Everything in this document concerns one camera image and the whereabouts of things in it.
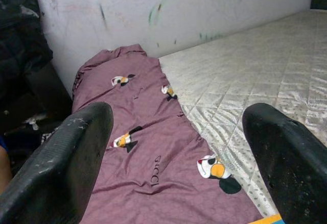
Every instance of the bed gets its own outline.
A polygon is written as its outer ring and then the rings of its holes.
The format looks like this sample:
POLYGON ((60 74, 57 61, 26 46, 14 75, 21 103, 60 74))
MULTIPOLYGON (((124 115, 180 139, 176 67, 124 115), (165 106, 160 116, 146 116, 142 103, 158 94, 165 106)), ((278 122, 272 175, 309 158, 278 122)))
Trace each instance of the bed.
POLYGON ((160 58, 184 113, 263 216, 277 213, 241 116, 270 104, 327 145, 327 13, 306 11, 160 58))

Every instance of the white wall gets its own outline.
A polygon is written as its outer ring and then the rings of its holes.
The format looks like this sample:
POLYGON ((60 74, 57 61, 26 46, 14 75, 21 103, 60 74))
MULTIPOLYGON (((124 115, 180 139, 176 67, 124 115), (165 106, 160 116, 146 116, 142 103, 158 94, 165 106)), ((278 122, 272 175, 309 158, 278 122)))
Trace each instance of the white wall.
POLYGON ((159 57, 310 6, 310 0, 39 0, 39 3, 44 12, 45 36, 54 51, 53 64, 69 92, 78 68, 103 48, 139 43, 148 55, 159 57))

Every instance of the cartoon print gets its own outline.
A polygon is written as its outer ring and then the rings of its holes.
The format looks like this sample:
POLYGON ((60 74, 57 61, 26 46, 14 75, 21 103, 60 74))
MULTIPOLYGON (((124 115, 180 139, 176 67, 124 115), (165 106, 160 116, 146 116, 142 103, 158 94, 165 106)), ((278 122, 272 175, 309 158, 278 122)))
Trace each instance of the cartoon print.
POLYGON ((129 76, 127 77, 123 77, 123 76, 116 76, 114 77, 113 79, 111 79, 111 84, 112 86, 115 86, 116 84, 120 84, 121 86, 124 86, 126 85, 129 80, 134 77, 135 75, 134 74, 130 74, 129 76))
POLYGON ((231 177, 228 169, 215 155, 206 155, 197 162, 200 175, 206 179, 219 179, 220 188, 227 194, 241 191, 241 185, 231 177))
POLYGON ((132 134, 142 129, 143 128, 141 126, 138 126, 130 132, 126 133, 125 135, 118 137, 116 140, 113 141, 113 147, 125 147, 127 152, 129 153, 138 142, 132 141, 132 134))
POLYGON ((168 101, 170 101, 170 99, 177 99, 177 95, 174 93, 173 88, 170 85, 163 85, 161 87, 161 92, 163 94, 168 94, 168 101))

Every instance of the blue cloth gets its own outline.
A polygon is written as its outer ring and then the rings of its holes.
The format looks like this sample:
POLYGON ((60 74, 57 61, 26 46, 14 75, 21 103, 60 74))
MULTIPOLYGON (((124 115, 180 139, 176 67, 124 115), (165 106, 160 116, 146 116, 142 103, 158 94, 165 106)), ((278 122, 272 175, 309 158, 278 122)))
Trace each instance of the blue cloth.
POLYGON ((285 224, 285 222, 283 220, 278 220, 278 221, 275 221, 273 224, 285 224))
POLYGON ((2 136, 0 136, 0 146, 2 146, 8 152, 7 145, 5 144, 5 140, 2 136))

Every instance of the fabric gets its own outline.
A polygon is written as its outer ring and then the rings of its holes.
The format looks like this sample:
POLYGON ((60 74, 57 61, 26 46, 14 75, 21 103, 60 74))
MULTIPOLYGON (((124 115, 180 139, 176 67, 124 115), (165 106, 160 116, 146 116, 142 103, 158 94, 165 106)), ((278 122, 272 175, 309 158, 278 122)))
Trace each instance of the fabric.
POLYGON ((52 59, 37 0, 0 0, 0 100, 21 89, 13 85, 52 59))
POLYGON ((281 215, 277 214, 261 220, 251 222, 250 224, 285 224, 285 223, 282 220, 281 215))
POLYGON ((6 150, 6 152, 8 152, 8 147, 5 144, 5 140, 2 136, 0 136, 0 146, 2 146, 6 150))
POLYGON ((327 145, 327 12, 306 11, 160 58, 188 119, 265 217, 278 213, 242 128, 267 103, 327 145))
POLYGON ((262 218, 185 117, 159 60, 139 45, 101 51, 87 61, 73 94, 73 112, 102 101, 114 115, 81 223, 235 224, 262 218))

